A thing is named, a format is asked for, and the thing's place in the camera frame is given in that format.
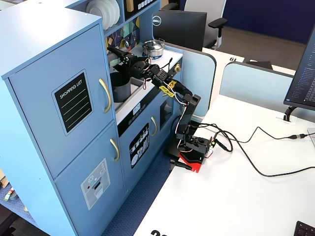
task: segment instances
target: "silver pot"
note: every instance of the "silver pot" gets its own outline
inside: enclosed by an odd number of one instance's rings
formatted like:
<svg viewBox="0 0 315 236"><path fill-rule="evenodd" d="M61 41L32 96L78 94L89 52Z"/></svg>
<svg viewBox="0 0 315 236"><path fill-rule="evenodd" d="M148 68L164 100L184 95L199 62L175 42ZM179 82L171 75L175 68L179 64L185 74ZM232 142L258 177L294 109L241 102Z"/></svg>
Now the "silver pot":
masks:
<svg viewBox="0 0 315 236"><path fill-rule="evenodd" d="M146 56L155 58L163 55L164 43L150 40L145 42L143 45L143 52Z"/></svg>

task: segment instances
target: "dell monitor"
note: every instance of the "dell monitor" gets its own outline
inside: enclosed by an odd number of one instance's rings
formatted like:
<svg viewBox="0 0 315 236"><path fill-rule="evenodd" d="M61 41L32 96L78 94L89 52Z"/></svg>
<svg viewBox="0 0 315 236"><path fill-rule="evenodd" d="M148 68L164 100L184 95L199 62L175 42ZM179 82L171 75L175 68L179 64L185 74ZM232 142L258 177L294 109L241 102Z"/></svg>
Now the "dell monitor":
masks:
<svg viewBox="0 0 315 236"><path fill-rule="evenodd" d="M160 10L153 14L154 39L202 51L207 13Z"/></svg>
<svg viewBox="0 0 315 236"><path fill-rule="evenodd" d="M284 104L315 111L315 28L285 96Z"/></svg>

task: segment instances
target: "black sticker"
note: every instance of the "black sticker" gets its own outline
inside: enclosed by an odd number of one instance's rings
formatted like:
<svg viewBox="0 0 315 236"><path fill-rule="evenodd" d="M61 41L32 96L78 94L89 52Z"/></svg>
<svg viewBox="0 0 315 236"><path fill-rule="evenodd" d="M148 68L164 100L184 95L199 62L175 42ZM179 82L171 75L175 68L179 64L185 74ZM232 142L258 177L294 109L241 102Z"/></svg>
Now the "black sticker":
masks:
<svg viewBox="0 0 315 236"><path fill-rule="evenodd" d="M67 133L92 112L84 73L55 92L55 98Z"/></svg>
<svg viewBox="0 0 315 236"><path fill-rule="evenodd" d="M149 148L149 123L147 123L140 133L129 145L131 168L135 167L140 158Z"/></svg>

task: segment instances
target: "black clamp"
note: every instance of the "black clamp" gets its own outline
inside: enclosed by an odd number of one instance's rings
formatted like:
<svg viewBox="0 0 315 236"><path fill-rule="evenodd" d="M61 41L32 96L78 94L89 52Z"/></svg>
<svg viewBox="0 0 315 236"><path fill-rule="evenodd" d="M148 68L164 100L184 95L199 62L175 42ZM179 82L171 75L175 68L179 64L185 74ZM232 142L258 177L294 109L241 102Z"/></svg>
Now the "black clamp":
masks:
<svg viewBox="0 0 315 236"><path fill-rule="evenodd" d="M169 161L169 163L171 164L171 168L169 169L169 172L170 172L170 173L172 172L172 170L174 169L175 166L185 168L186 170L189 170L189 171L192 170L192 167L191 167L191 166L186 165L186 164L183 163L183 162L179 162L179 161L176 161L176 160L171 159L171 160Z"/></svg>
<svg viewBox="0 0 315 236"><path fill-rule="evenodd" d="M285 115L283 116L283 120L290 122L290 115L295 110L296 107L289 106L288 109L285 111Z"/></svg>

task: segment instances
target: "blue wall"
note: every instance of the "blue wall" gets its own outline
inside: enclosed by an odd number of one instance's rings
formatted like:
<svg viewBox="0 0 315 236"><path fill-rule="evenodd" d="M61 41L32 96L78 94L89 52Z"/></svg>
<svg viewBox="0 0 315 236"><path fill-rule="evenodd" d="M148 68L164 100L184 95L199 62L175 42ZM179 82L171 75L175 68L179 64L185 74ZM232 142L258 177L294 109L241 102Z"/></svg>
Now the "blue wall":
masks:
<svg viewBox="0 0 315 236"><path fill-rule="evenodd" d="M315 0L227 0L227 26L307 43L315 24Z"/></svg>

